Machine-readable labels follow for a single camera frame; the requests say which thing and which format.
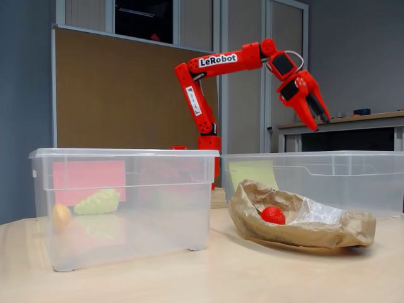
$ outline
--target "gray wall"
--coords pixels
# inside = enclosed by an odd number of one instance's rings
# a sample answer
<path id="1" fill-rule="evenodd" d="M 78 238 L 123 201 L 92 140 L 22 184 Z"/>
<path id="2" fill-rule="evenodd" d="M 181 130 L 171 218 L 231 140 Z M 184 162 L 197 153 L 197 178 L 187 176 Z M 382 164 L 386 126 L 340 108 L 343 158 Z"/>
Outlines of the gray wall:
<path id="1" fill-rule="evenodd" d="M 309 70 L 332 116 L 404 108 L 404 1 L 301 0 L 309 5 Z"/>
<path id="2" fill-rule="evenodd" d="M 51 145 L 51 5 L 0 0 L 0 224 L 35 216 L 28 154 Z"/>

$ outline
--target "pink paper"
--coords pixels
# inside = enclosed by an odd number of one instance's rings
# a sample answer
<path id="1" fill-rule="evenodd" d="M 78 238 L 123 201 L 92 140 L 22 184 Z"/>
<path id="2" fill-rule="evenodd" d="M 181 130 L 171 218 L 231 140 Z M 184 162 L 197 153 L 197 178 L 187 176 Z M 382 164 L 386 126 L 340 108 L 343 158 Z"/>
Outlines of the pink paper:
<path id="1" fill-rule="evenodd" d="M 124 161 L 72 161 L 53 163 L 54 189 L 79 189 L 88 187 L 114 188 L 125 186 Z M 56 203 L 74 206 L 100 189 L 56 191 Z M 125 201 L 125 189 L 116 188 Z"/>

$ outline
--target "table surface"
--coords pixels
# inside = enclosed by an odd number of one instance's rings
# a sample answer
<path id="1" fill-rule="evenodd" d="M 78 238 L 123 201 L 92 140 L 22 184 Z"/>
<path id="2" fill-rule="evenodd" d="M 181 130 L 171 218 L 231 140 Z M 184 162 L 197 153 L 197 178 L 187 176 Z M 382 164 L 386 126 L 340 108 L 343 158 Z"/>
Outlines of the table surface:
<path id="1" fill-rule="evenodd" d="M 359 117 L 344 117 L 344 118 L 335 118 L 331 119 L 330 123 L 341 123 L 341 122 L 352 122 L 352 121 L 363 121 L 363 120 L 372 120 L 372 119 L 385 119 L 385 118 L 395 118 L 395 117 L 403 117 L 404 111 L 399 112 L 382 112 L 380 114 L 371 114 L 371 115 L 364 115 Z M 277 125 L 276 128 L 297 128 L 305 126 L 303 122 L 296 122 L 296 123 L 288 123 L 288 124 L 281 124 Z"/>
<path id="2" fill-rule="evenodd" d="M 204 251 L 53 272 L 35 219 L 0 226 L 0 302 L 404 302 L 404 219 L 377 222 L 370 249 L 242 239 L 211 211 Z"/>

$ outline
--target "red robot arm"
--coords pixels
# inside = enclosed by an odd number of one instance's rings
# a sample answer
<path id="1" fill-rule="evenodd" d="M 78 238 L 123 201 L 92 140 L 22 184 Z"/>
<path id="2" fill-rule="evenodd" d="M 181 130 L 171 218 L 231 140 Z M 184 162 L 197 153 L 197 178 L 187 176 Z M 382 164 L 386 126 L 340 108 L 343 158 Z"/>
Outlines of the red robot arm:
<path id="1" fill-rule="evenodd" d="M 280 93 L 280 100 L 286 106 L 292 107 L 308 128 L 317 130 L 313 116 L 319 116 L 324 122 L 329 121 L 330 115 L 314 78 L 308 71 L 298 71 L 300 67 L 293 63 L 287 52 L 277 50 L 272 39 L 265 39 L 261 45 L 258 42 L 246 44 L 242 46 L 242 50 L 194 58 L 188 64 L 182 63 L 174 68 L 189 110 L 201 133 L 198 138 L 198 149 L 221 151 L 217 124 L 212 109 L 203 96 L 199 80 L 257 69 L 263 64 L 283 82 L 277 90 Z M 219 175 L 219 171 L 219 159 L 216 159 L 215 177 Z"/>

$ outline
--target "yellow paper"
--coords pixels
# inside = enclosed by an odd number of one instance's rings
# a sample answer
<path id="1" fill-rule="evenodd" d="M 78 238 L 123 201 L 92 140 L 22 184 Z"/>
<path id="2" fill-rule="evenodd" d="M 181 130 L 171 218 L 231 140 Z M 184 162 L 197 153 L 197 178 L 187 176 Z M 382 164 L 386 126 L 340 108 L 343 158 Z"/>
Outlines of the yellow paper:
<path id="1" fill-rule="evenodd" d="M 244 179 L 254 180 L 279 190 L 270 160 L 229 162 L 229 171 L 234 190 Z"/>

